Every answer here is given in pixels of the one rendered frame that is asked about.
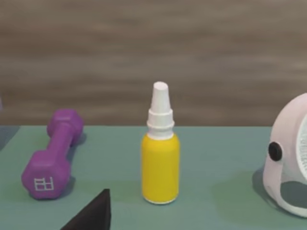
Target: blurred wooden background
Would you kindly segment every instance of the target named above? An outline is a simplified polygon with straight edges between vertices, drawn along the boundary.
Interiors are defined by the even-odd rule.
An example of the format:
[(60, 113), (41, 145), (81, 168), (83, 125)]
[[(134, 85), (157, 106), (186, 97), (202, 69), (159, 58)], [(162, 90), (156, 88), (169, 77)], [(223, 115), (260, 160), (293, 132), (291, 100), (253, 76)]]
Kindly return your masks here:
[(305, 0), (0, 0), (3, 124), (144, 125), (155, 81), (178, 125), (270, 126), (307, 88)]

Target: dark triangular object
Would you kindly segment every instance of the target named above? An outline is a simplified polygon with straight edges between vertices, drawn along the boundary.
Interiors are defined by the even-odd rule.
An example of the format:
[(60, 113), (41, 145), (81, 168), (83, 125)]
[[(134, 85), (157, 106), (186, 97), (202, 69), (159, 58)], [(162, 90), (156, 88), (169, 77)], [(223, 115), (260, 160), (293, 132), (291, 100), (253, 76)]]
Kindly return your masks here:
[(110, 230), (110, 189), (103, 190), (61, 230)]

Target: purple dumbbell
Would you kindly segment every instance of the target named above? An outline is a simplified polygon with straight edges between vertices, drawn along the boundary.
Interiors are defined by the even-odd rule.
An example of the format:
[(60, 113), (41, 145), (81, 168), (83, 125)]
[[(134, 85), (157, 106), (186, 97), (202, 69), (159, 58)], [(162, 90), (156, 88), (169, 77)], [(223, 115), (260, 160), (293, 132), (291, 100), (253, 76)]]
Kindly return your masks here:
[(61, 195), (71, 176), (66, 154), (78, 143), (82, 132), (83, 120), (75, 110), (59, 109), (54, 113), (47, 126), (47, 149), (36, 151), (22, 174), (22, 183), (33, 198), (55, 199)]

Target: green tabletop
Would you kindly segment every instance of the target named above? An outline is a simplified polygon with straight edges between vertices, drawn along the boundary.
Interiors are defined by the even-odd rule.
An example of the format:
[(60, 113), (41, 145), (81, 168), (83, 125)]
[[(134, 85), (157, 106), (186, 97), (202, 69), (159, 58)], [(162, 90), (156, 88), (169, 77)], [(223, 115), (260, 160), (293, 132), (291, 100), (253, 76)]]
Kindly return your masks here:
[(112, 230), (305, 230), (260, 195), (257, 174), (266, 157), (268, 127), (179, 127), (181, 180), (177, 201), (155, 206), (140, 191), (140, 141), (145, 127), (87, 126), (76, 148), (70, 194), (36, 201), (21, 184), (32, 153), (49, 140), (44, 126), (24, 126), (0, 152), (0, 229), (58, 230), (105, 188)]

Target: white fan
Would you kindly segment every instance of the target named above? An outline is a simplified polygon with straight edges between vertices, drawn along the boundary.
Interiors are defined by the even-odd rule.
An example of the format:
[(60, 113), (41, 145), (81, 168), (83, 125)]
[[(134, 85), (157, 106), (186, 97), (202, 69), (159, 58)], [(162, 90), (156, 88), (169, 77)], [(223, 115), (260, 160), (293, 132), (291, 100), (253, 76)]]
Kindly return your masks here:
[(277, 116), (263, 172), (270, 197), (290, 213), (307, 218), (307, 209), (283, 199), (281, 185), (288, 181), (307, 185), (307, 93), (290, 101)]

